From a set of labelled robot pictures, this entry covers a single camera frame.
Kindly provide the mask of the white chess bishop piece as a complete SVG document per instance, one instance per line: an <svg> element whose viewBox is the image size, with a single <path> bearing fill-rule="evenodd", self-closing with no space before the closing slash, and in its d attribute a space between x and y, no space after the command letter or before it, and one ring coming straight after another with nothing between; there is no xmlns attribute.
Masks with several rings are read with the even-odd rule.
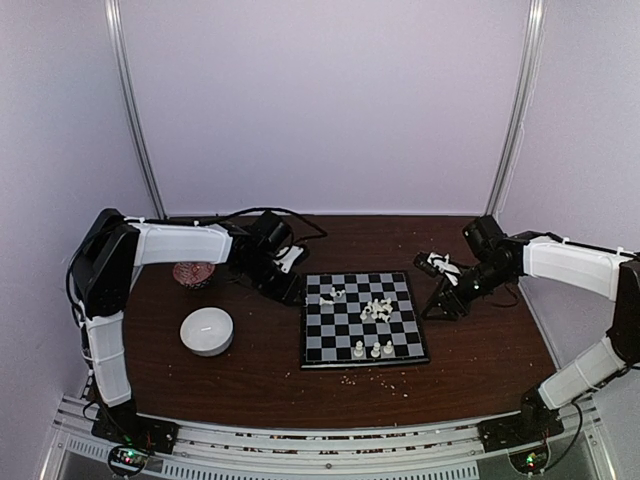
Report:
<svg viewBox="0 0 640 480"><path fill-rule="evenodd" d="M379 358L381 355L381 345L379 342L375 342L372 349L371 349L371 357L372 358Z"/></svg>

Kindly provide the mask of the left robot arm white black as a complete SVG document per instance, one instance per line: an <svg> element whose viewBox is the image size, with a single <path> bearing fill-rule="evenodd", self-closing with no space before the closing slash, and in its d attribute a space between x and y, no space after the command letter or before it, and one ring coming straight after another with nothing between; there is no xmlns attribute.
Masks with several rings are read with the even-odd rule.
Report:
<svg viewBox="0 0 640 480"><path fill-rule="evenodd" d="M308 250L286 245L290 234L290 226L270 210L246 226L227 218L175 223L126 217L113 208L100 212L71 257L65 283L99 398L110 408L104 425L121 443L133 444L144 433L142 419L122 406L132 400L122 323L135 269L225 264L261 295L292 305L302 288L293 268Z"/></svg>

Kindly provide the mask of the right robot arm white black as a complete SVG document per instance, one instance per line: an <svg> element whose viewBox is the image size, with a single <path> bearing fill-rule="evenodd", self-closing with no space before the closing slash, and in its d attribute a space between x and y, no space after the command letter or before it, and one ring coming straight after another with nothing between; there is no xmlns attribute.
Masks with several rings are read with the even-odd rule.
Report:
<svg viewBox="0 0 640 480"><path fill-rule="evenodd" d="M485 450L495 451L562 433L562 407L606 386L639 363L639 256L573 242L551 232L509 236L491 215L477 217L463 230L477 264L465 266L436 252L416 255L415 266L440 280L422 316L457 320L472 303L522 277L571 285L614 304L604 337L557 373L523 394L518 413L485 420L478 432Z"/></svg>

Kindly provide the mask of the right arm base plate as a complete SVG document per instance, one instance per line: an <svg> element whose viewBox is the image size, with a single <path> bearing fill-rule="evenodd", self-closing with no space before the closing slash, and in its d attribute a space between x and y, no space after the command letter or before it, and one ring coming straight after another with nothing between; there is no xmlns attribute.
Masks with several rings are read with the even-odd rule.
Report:
<svg viewBox="0 0 640 480"><path fill-rule="evenodd" d="M552 419L542 425L526 425L521 414L484 420L477 425L478 435L486 453L540 442L564 432L561 420Z"/></svg>

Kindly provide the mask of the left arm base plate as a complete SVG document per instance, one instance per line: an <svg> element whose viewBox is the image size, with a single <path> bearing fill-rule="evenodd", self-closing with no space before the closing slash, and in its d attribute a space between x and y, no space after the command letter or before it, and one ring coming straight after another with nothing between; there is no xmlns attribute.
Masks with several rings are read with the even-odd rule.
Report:
<svg viewBox="0 0 640 480"><path fill-rule="evenodd" d="M106 417L94 421L91 434L112 443L133 446L152 453L171 454L179 426L170 421L139 417L137 423L123 431Z"/></svg>

